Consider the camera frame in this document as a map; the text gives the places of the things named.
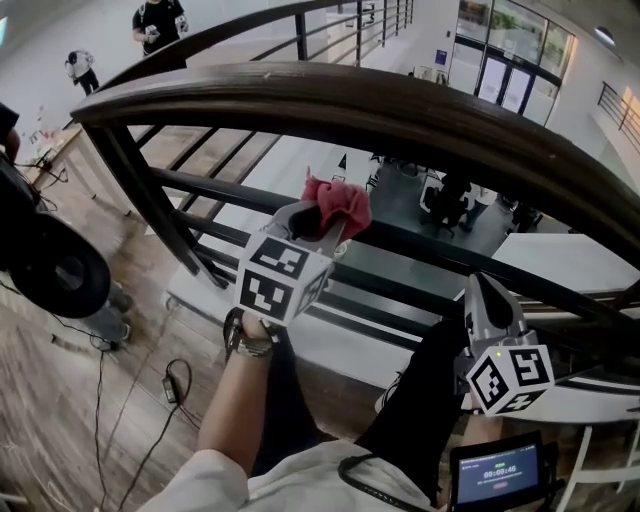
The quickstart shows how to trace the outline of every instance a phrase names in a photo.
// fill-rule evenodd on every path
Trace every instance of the wooden floor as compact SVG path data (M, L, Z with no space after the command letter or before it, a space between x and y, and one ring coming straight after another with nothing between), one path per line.
M159 142L154 140L145 148L153 165L167 165L181 144L197 136L198 129L165 130ZM222 138L227 144L238 136L227 133ZM258 137L247 151L258 151L258 144L268 143L269 137ZM185 171L206 172L223 153L224 144L212 139ZM193 368L193 387L185 407L199 423L223 371L221 330L184 307L166 303L163 292L178 264L157 237L145 236L142 219L123 217L100 199L91 200L73 180L55 185L45 195L57 204L59 215L104 254L113 277L135 299L129 314L134 329L131 342L104 360L98 442L108 491L105 510L115 511L169 414L161 385L166 364L180 357ZM0 492L26 496L30 506L19 510L92 511L102 496L94 444L100 355L88 340L78 348L64 339L52 340L8 311L0 309L0 317ZM309 363L299 362L298 369L321 428L346 439L355 439L366 429L380 390ZM178 365L174 370L184 382L184 369ZM464 424L463 417L449 448L459 444ZM506 434L539 427L511 422ZM560 443L560 473L568 476L580 428L542 428L547 440ZM588 463L619 464L628 431L628 425L596 429L599 441ZM188 418L176 413L124 510L136 510L166 485L192 455L196 437L197 429ZM442 461L445 488L447 457L448 450ZM571 510L625 510L638 492L631 485L622 495L610 486L582 487L574 494Z

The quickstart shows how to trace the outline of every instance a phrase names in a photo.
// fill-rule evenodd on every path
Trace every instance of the red cloth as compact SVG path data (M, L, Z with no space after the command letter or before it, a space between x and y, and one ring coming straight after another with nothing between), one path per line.
M331 225L334 215L343 213L347 216L340 242L350 240L371 224L369 195L358 185L349 185L343 181L322 181L307 172L307 183L301 199L318 202L323 233Z

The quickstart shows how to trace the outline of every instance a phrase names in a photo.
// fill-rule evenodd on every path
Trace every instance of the gray floor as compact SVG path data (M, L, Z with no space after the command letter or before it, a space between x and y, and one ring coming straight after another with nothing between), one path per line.
M411 178L399 172L394 165L385 165L379 174L378 187L370 196L374 219L492 256L506 239L507 229L513 228L511 213L503 210L499 202L496 202L482 213L471 233L455 227L453 237L444 229L438 230L430 224L422 225L422 210L418 203L425 177L426 173L420 172L418 177ZM567 227L553 219L543 218L533 231L566 233ZM466 281L465 276L358 242L351 242L341 263L448 298L458 295ZM430 313L339 283L335 284L334 291L348 295L353 300L426 324L433 323L435 319Z

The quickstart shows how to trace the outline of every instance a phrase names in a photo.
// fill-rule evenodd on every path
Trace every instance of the black pants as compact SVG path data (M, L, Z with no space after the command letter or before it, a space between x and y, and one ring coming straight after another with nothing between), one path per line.
M267 387L265 425L251 476L263 475L284 458L333 440L321 432L307 408L286 332L274 349ZM432 503L440 456L460 414L453 393L453 359L468 345L462 320L431 327L400 383L356 444L393 464Z
M78 82L84 89L84 93L89 96L93 91L95 91L100 84L98 83L98 77L96 76L95 71L93 69L89 69L84 75L78 78Z

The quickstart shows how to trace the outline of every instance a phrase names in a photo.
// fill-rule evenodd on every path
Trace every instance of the hand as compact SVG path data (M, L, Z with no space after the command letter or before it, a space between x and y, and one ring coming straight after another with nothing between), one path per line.
M247 311L242 315L242 329L249 338L264 339L269 337L260 319Z

